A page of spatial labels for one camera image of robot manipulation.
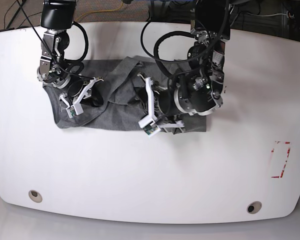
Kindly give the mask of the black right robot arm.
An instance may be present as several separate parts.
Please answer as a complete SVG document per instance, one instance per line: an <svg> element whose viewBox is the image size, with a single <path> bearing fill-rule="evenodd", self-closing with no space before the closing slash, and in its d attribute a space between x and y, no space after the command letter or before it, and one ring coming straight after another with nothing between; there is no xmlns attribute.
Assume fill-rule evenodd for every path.
<svg viewBox="0 0 300 240"><path fill-rule="evenodd" d="M96 89L93 78L83 76L83 60L88 54L89 40L86 30L74 21L77 2L75 0L45 0L40 26L46 31L41 39L41 58L37 78L44 85L57 88L70 106L73 102L99 107L103 98ZM67 33L77 27L83 34L84 51L78 59L66 59L65 50L70 44Z"/></svg>

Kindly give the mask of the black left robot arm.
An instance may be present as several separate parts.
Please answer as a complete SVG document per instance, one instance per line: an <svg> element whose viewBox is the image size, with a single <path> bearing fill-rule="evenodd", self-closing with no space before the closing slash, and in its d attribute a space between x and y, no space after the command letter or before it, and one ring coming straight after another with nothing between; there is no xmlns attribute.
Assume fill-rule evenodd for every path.
<svg viewBox="0 0 300 240"><path fill-rule="evenodd" d="M188 114L207 116L223 105L222 91L225 74L225 45L230 39L229 0L198 0L194 4L191 30L172 31L160 37L153 52L146 54L155 60L159 70L167 77L166 90L157 100L160 118ZM159 47L172 37L194 39L184 60L172 64L186 64L190 69L169 72L165 65L170 61L161 59Z"/></svg>

